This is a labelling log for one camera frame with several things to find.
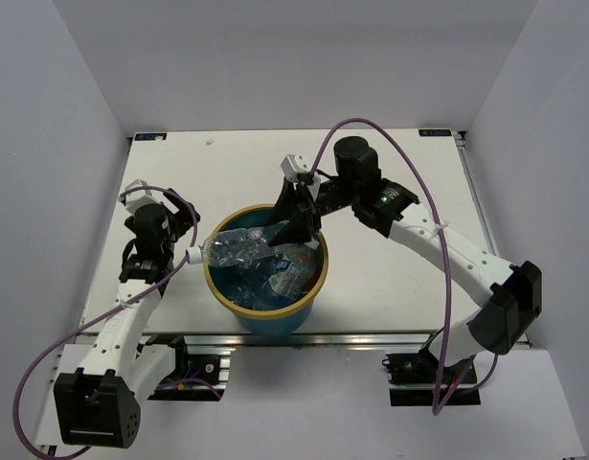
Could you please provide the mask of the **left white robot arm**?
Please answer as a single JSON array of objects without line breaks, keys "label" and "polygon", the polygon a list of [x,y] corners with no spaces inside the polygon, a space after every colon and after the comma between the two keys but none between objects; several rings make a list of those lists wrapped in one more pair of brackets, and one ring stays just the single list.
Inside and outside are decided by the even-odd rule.
[{"label": "left white robot arm", "polygon": [[190,359],[179,340],[140,339],[164,297],[170,279],[182,268],[175,244],[195,233],[200,216],[175,190],[133,186],[120,195],[133,234],[122,256],[113,309],[101,319],[92,348],[72,373],[61,373],[54,400],[61,440],[72,446],[129,448],[141,422],[141,407],[158,384],[183,380]]}]

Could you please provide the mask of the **long clear bottle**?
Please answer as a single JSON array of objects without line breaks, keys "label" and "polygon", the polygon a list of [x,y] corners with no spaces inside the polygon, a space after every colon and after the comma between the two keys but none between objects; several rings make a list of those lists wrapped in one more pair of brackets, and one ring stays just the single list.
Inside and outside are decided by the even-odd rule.
[{"label": "long clear bottle", "polygon": [[298,246],[297,243],[269,243],[285,227],[286,222],[253,227],[224,230],[212,234],[202,244],[187,249],[189,265],[205,264],[212,267],[227,267],[251,263],[255,260],[283,254]]}]

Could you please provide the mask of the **orange juice bottle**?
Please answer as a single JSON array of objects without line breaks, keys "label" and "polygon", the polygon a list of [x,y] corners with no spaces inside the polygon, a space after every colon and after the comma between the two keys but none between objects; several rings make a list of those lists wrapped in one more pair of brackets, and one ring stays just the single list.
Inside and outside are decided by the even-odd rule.
[{"label": "orange juice bottle", "polygon": [[309,288],[312,286],[318,277],[315,250],[303,244],[293,251],[291,259],[302,270],[305,287]]}]

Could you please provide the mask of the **blue label bottle large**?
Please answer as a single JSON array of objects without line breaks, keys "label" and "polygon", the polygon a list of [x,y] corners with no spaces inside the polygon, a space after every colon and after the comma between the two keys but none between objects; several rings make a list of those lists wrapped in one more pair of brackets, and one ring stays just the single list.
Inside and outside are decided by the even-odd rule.
[{"label": "blue label bottle large", "polygon": [[237,277],[225,290],[230,302],[251,311],[270,311],[273,297],[264,289],[267,277],[249,275]]}]

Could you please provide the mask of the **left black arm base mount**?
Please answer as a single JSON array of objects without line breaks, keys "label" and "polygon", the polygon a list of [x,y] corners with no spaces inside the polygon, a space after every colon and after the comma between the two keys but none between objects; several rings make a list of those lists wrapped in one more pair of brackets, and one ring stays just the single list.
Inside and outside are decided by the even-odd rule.
[{"label": "left black arm base mount", "polygon": [[153,345],[174,349],[175,367],[148,397],[150,401],[219,401],[228,379],[230,351],[188,345],[183,335],[154,334],[137,345],[136,357]]}]

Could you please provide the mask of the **green white label bottle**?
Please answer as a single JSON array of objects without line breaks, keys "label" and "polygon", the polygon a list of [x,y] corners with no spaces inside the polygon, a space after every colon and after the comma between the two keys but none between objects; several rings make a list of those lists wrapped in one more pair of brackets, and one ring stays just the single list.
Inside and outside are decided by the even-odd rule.
[{"label": "green white label bottle", "polygon": [[276,263],[267,282],[276,295],[295,301],[314,272],[314,264],[296,262],[283,256]]}]

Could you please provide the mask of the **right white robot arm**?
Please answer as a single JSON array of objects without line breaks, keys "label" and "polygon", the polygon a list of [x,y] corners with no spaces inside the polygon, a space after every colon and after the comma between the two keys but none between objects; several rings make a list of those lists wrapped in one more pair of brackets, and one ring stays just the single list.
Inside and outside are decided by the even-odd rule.
[{"label": "right white robot arm", "polygon": [[269,220],[287,225],[272,245],[308,242],[323,216],[351,208],[362,224],[448,274],[479,308],[422,346],[419,368],[428,380],[445,380],[455,365],[483,351],[507,354],[542,312],[540,268],[489,254],[435,223],[413,192],[383,177],[377,152],[364,138],[345,137],[333,152],[336,174],[326,181],[302,155],[283,159],[283,187]]}]

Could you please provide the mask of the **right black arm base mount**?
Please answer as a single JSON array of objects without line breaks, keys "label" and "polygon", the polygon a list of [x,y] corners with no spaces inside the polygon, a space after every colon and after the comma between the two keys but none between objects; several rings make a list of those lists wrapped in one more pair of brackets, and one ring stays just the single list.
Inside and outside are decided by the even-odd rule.
[{"label": "right black arm base mount", "polygon": [[[424,335],[380,333],[377,344],[386,346],[381,363],[387,372],[391,407],[428,407],[435,397],[435,366],[419,354]],[[447,401],[447,406],[477,406],[480,382],[475,366],[470,364],[463,379]]]}]

